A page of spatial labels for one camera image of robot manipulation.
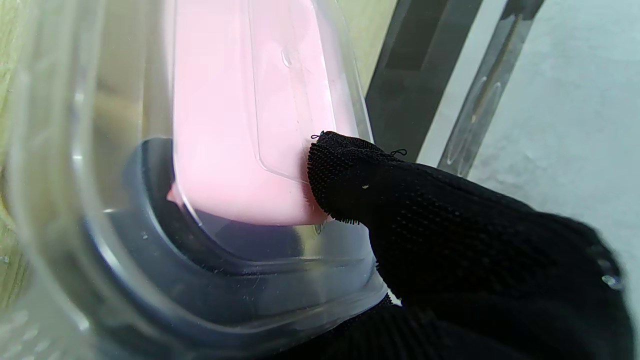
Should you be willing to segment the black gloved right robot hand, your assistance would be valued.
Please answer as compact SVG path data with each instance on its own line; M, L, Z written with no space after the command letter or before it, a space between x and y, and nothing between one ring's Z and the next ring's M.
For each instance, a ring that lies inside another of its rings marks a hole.
M635 360L624 276L590 225L324 131L307 157L332 219L368 229L386 296L275 360Z

